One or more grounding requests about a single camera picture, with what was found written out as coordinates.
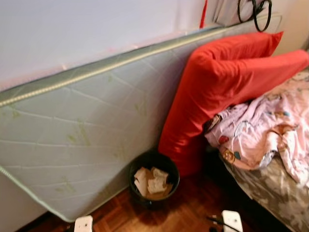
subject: black cable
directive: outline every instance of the black cable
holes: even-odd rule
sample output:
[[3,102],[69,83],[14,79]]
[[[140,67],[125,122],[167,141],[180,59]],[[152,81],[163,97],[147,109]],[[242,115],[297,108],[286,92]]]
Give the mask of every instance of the black cable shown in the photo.
[[[238,15],[239,21],[241,23],[243,23],[244,21],[240,17],[240,1],[241,0],[238,0],[238,3],[237,3],[237,15]],[[251,1],[252,1],[252,5],[253,5],[253,13],[252,13],[251,17],[248,19],[248,21],[253,19],[256,29],[259,32],[263,32],[268,28],[268,26],[270,24],[272,1],[271,0],[263,0],[258,6],[256,5],[256,0],[251,0]],[[257,24],[257,15],[263,10],[263,6],[264,6],[265,2],[268,2],[268,18],[267,18],[267,22],[266,22],[265,27],[261,30],[259,28],[259,25]]]
[[210,221],[214,221],[214,222],[217,222],[219,225],[222,225],[222,226],[227,226],[228,228],[231,228],[232,230],[236,231],[236,232],[240,232],[239,230],[235,229],[234,227],[231,227],[230,225],[227,225],[225,224],[223,221],[221,220],[218,220],[218,219],[215,219],[215,218],[212,218],[212,217],[206,217],[208,220]]

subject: cartoon print blanket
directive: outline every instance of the cartoon print blanket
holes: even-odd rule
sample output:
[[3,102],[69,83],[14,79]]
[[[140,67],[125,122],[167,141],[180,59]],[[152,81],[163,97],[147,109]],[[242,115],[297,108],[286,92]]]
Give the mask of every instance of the cartoon print blanket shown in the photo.
[[267,94],[220,112],[205,133],[235,166],[254,170],[280,155],[286,171],[309,187],[309,72]]

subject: red pillow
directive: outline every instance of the red pillow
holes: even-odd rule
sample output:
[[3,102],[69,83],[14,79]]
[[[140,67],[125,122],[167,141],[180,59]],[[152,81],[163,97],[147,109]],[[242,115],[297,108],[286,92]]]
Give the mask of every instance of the red pillow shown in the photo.
[[208,43],[191,55],[159,142],[159,152],[176,163],[181,176],[202,167],[205,122],[229,105],[261,96],[309,64],[304,51],[267,57],[281,36],[233,36]]

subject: trash can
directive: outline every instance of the trash can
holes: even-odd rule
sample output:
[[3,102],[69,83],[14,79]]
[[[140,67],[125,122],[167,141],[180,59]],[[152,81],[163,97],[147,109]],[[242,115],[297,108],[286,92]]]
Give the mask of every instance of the trash can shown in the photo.
[[[138,191],[137,187],[134,184],[135,181],[135,173],[141,168],[151,169],[152,167],[156,167],[166,173],[168,173],[167,183],[173,184],[172,190],[169,192],[167,196],[157,200],[150,200],[143,197]],[[175,165],[175,163],[167,156],[160,154],[156,150],[147,151],[138,157],[136,157],[130,164],[129,168],[129,188],[130,193],[134,199],[134,201],[143,205],[147,209],[159,209],[166,202],[166,200],[173,195],[176,191],[176,188],[179,185],[179,171]]]

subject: parquet floor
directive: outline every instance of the parquet floor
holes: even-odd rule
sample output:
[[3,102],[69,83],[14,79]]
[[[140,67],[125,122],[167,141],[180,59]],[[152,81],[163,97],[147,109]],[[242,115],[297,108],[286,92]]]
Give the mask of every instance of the parquet floor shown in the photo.
[[[238,211],[242,217],[244,232],[288,231],[264,209],[257,216],[248,214],[248,202],[238,190],[226,190],[204,174],[182,179],[175,194],[160,210],[150,211],[133,202],[128,189],[105,203],[91,215],[94,232],[208,232],[210,227],[222,228],[205,219],[220,215],[223,210]],[[275,230],[266,227],[272,223]],[[72,225],[56,216],[48,215],[19,232],[64,232]]]

